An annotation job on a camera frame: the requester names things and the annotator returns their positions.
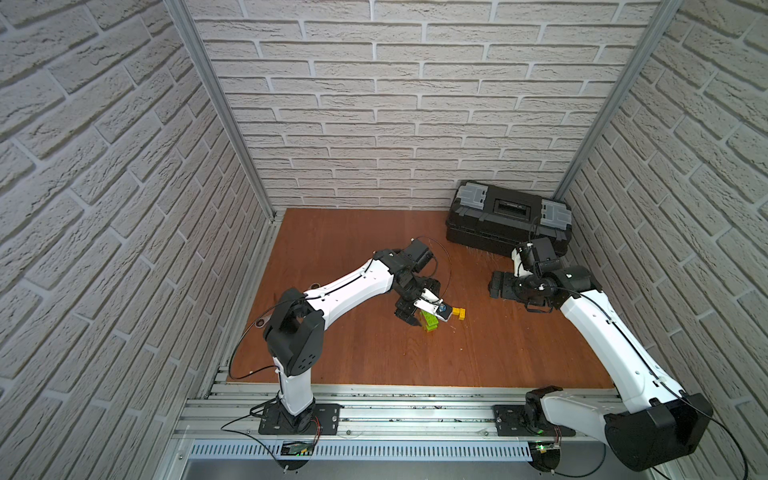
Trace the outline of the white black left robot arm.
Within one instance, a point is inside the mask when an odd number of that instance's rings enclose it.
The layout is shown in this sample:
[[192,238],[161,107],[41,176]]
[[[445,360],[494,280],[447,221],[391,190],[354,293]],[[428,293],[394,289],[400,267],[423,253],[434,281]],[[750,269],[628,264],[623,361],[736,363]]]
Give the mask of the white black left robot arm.
[[322,354],[325,331],[350,310],[393,291],[399,296],[395,316],[409,325],[419,324],[417,311],[450,319],[453,308],[439,296],[439,281],[420,275],[433,258],[429,247],[414,239],[404,249],[374,252],[357,270],[327,285],[283,293],[264,339],[279,375],[279,405],[289,418],[311,414],[311,369]]

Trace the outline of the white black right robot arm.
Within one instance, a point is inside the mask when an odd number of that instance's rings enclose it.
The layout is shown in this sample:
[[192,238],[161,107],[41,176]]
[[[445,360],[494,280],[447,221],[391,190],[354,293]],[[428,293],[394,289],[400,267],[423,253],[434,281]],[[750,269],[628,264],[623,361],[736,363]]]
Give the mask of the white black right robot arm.
[[559,427],[585,434],[633,471],[693,454],[712,420],[712,405],[702,394],[685,393],[652,358],[592,272],[564,265],[546,237],[516,246],[512,259],[515,271],[493,273],[491,297],[530,312],[560,311],[600,360],[620,399],[605,403],[542,387],[527,393],[522,424],[534,434]]

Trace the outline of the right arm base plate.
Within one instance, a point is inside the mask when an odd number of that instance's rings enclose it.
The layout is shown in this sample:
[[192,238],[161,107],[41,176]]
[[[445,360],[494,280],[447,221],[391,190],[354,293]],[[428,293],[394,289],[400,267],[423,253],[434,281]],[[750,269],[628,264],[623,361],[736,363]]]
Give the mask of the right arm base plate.
[[575,437],[573,429],[550,423],[535,406],[502,404],[492,407],[497,435],[500,437],[544,436]]

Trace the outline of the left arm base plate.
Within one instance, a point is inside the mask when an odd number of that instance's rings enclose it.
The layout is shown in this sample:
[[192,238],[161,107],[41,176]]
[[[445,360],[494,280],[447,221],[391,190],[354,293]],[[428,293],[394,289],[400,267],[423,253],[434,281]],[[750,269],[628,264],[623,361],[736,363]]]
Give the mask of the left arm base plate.
[[336,403],[316,403],[298,415],[292,415],[276,401],[267,405],[260,415],[258,432],[261,435],[320,435],[337,434],[342,406]]

